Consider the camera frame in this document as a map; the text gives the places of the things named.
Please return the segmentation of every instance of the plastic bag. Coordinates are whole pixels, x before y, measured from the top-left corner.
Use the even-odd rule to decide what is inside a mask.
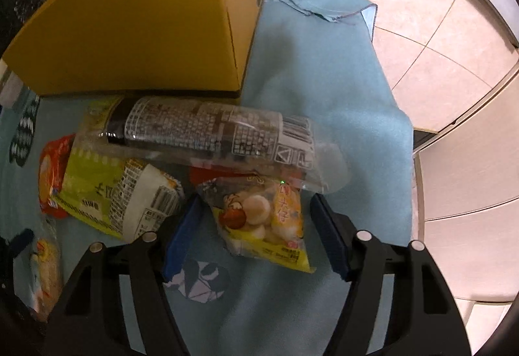
[[[68,213],[58,206],[55,196],[61,191],[66,165],[75,135],[64,136],[43,147],[38,170],[38,197],[44,214],[65,218]]]
[[[90,149],[227,172],[282,178],[329,193],[348,181],[339,147],[305,117],[172,97],[105,98],[79,135]]]
[[[76,139],[59,206],[86,224],[126,242],[156,231],[184,200],[178,180],[151,164],[100,155]]]
[[[258,257],[314,272],[303,240],[299,191],[266,177],[220,177],[199,194],[211,206],[220,236],[234,255]]]
[[[33,275],[32,306],[38,320],[46,322],[63,290],[55,220],[47,216],[42,216],[30,257],[30,269]]]

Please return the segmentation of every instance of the cabinet door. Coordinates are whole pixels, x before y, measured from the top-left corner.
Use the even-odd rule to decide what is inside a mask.
[[[419,152],[425,220],[477,211],[519,196],[519,79]]]
[[[474,305],[466,323],[466,334],[469,336],[472,354],[476,354],[494,333],[511,305],[511,303],[492,304],[482,302],[477,302]]]
[[[513,301],[519,290],[519,199],[425,222],[425,244],[454,297]]]
[[[458,307],[459,314],[461,315],[461,319],[463,319],[463,324],[469,321],[470,313],[472,312],[472,308],[476,302],[474,301],[466,301],[465,299],[457,299],[455,298],[456,306]]]

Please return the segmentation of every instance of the red snack package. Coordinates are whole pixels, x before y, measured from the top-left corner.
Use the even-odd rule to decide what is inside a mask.
[[[230,170],[218,170],[211,168],[190,167],[189,181],[193,186],[198,186],[208,180],[213,180],[216,177],[248,177],[253,176],[254,173],[233,173]]]
[[[75,135],[64,136],[49,142],[40,155],[38,171],[38,196],[42,212],[55,218],[65,218],[67,212],[60,208],[53,196],[61,191],[63,176]]]

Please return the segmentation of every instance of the food package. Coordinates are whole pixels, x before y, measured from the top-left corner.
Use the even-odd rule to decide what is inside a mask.
[[[61,191],[63,176],[75,135],[64,136],[49,142],[40,155],[38,170],[38,196],[44,214],[65,218],[68,213],[58,206],[55,196]]]
[[[349,170],[325,129],[306,117],[172,97],[98,100],[78,135],[93,152],[282,178],[320,193]]]
[[[85,150],[76,139],[56,201],[90,226],[131,243],[176,215],[179,181],[145,162]]]
[[[42,216],[30,258],[33,275],[32,307],[39,321],[46,322],[63,289],[61,252],[56,239],[54,220]]]
[[[299,191],[267,177],[220,177],[201,184],[220,236],[234,255],[314,272],[303,240]]]
[[[216,177],[249,177],[254,173],[229,173],[220,170],[210,170],[207,168],[190,167],[189,168],[189,182],[193,186],[198,186]]]

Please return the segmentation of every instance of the blue towel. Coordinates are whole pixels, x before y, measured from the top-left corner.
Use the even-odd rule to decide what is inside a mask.
[[[411,236],[413,130],[393,99],[371,43],[375,14],[375,5],[367,0],[265,0],[242,104],[307,116],[331,128],[351,170],[349,184],[327,197],[331,208],[382,241],[406,245]],[[36,229],[40,152],[46,142],[76,131],[88,102],[41,100],[32,150],[23,167],[10,163],[8,154],[24,106],[17,111],[3,110],[2,236]],[[181,180],[185,178],[183,169],[169,169],[178,170],[173,173]],[[303,194],[306,215],[309,198]],[[57,224],[65,278],[90,243],[119,244],[72,217]],[[229,255],[212,216],[204,216],[183,271],[167,289],[192,355],[323,353],[349,285],[331,270],[309,216],[305,240],[310,263],[317,267],[312,275]],[[29,279],[28,256],[22,254],[15,265],[15,288],[26,303],[30,301]],[[383,343],[391,287],[388,278],[370,350]],[[143,351],[127,278],[121,280],[121,291],[130,342]]]

